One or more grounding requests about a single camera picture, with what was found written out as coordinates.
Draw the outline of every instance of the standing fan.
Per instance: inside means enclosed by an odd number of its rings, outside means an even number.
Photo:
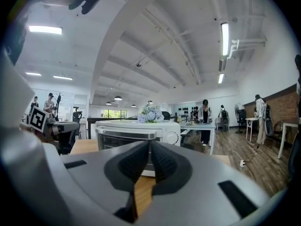
[[[244,106],[241,105],[240,103],[235,104],[234,110],[235,110],[235,116],[236,116],[236,119],[238,122],[238,131],[236,131],[235,133],[241,134],[242,131],[240,131],[240,125],[242,123],[244,123],[246,120],[246,111],[245,111]]]

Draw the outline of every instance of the window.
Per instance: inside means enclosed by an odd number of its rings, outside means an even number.
[[[121,111],[109,110],[109,118],[121,118]]]
[[[102,110],[101,118],[109,118],[109,110]]]
[[[126,118],[127,111],[118,110],[102,110],[101,118]]]
[[[121,111],[121,118],[127,117],[127,111]]]

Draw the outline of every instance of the white toaster oven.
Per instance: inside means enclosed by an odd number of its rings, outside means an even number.
[[[172,121],[160,123],[139,123],[137,120],[97,121],[95,123],[96,138],[99,150],[126,145],[135,141],[157,140],[180,146],[180,125]],[[149,161],[143,171],[144,176],[155,176]]]

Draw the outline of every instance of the wooden table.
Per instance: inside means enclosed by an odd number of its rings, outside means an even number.
[[[72,155],[82,154],[82,153],[92,153],[98,152],[97,140],[87,139],[87,140],[76,140],[73,148],[71,150]],[[224,155],[212,155],[218,158],[222,162],[230,164],[229,156]],[[156,184],[156,180],[153,177],[140,176],[135,184],[135,203],[137,208],[138,216],[142,215],[143,212],[151,203],[151,191],[152,187]]]

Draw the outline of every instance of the black pants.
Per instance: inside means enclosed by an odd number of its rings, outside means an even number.
[[[201,142],[203,141],[204,144],[208,144],[210,140],[210,131],[209,130],[202,130],[201,131]]]

